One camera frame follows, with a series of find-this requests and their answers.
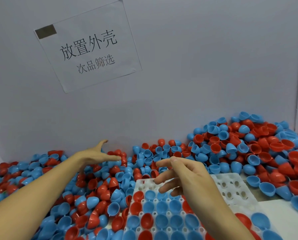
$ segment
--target person's left arm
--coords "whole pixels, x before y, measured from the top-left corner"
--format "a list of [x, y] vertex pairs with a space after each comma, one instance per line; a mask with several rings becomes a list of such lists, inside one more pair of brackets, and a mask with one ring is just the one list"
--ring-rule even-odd
[[118, 161], [101, 152], [107, 140], [75, 153], [66, 161], [0, 202], [0, 239], [29, 240], [69, 181], [86, 165]]

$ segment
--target white paper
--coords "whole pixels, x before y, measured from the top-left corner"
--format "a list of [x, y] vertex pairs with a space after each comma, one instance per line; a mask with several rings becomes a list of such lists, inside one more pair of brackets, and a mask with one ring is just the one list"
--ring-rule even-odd
[[39, 41], [65, 93], [141, 70], [122, 0], [53, 25]]

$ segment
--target person's right hand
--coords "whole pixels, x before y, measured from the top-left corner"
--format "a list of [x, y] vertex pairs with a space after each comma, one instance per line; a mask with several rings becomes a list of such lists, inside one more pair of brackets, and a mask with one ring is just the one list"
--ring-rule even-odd
[[154, 179], [156, 184], [172, 179], [161, 186], [159, 192], [174, 189], [171, 196], [185, 195], [193, 212], [215, 239], [254, 239], [227, 206], [201, 162], [173, 156], [156, 162], [156, 166], [172, 167]]

